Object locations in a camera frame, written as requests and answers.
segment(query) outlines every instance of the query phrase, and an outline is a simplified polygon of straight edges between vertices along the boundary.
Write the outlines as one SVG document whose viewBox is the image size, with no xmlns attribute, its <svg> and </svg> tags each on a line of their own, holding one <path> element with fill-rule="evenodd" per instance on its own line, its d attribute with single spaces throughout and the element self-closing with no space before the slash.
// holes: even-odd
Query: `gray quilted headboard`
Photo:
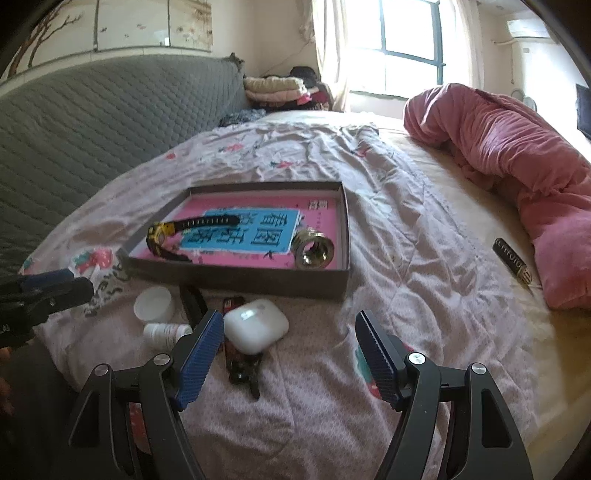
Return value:
<svg viewBox="0 0 591 480">
<path fill-rule="evenodd" d="M 235 56 L 96 61 L 0 97 L 0 275 L 120 174 L 247 108 Z"/>
</svg>

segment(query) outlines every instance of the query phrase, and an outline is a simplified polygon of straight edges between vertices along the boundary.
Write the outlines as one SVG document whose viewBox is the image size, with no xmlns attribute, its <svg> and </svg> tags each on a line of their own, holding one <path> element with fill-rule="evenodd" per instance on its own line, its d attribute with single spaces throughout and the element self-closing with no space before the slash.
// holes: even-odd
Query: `gold metallic ring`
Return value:
<svg viewBox="0 0 591 480">
<path fill-rule="evenodd" d="M 296 268 L 316 270 L 326 268 L 332 262 L 335 245 L 325 234 L 306 228 L 298 231 L 291 241 L 291 253 L 294 254 Z"/>
</svg>

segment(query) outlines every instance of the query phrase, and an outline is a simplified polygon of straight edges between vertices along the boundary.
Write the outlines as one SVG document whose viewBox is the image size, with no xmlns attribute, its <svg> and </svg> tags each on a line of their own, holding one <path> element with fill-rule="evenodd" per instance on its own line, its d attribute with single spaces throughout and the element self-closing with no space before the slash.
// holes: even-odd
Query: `white earbud case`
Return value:
<svg viewBox="0 0 591 480">
<path fill-rule="evenodd" d="M 228 312 L 224 333 L 236 349 L 245 355 L 256 355 L 283 337 L 290 324 L 283 312 L 266 299 L 244 304 Z"/>
</svg>

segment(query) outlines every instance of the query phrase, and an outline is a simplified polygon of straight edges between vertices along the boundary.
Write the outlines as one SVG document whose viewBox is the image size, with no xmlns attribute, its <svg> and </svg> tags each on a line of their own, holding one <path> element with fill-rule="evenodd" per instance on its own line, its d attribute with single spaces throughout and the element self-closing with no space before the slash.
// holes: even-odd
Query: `tree branch painting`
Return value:
<svg viewBox="0 0 591 480">
<path fill-rule="evenodd" d="M 49 40 L 52 37 L 52 35 L 60 31 L 62 28 L 66 27 L 67 25 L 72 25 L 82 18 L 83 14 L 79 14 L 74 18 L 68 15 L 66 19 L 61 23 L 61 25 L 55 26 L 54 28 L 53 22 L 59 16 L 62 9 L 65 6 L 70 5 L 72 1 L 73 0 L 64 0 L 52 11 L 50 11 L 43 18 L 43 20 L 41 20 L 41 22 L 31 31 L 28 38 L 22 43 L 22 45 L 17 51 L 17 54 L 12 59 L 12 63 L 10 65 L 10 68 L 8 69 L 8 78 L 13 77 L 17 74 L 18 66 L 20 65 L 20 62 L 25 56 L 25 53 L 31 46 L 33 46 L 33 49 L 31 50 L 31 55 L 29 56 L 29 62 L 27 64 L 28 68 L 33 67 L 33 60 L 35 58 L 35 54 L 37 53 L 37 50 L 39 50 L 39 47 L 42 45 L 42 43 Z"/>
</svg>

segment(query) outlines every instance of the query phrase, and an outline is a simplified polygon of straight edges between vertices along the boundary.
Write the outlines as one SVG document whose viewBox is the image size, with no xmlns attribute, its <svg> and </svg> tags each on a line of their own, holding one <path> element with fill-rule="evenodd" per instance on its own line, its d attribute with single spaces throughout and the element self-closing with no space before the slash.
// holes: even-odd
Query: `white round cap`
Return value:
<svg viewBox="0 0 591 480">
<path fill-rule="evenodd" d="M 166 287 L 146 288 L 135 299 L 134 313 L 145 323 L 168 323 L 174 315 L 174 300 Z"/>
</svg>

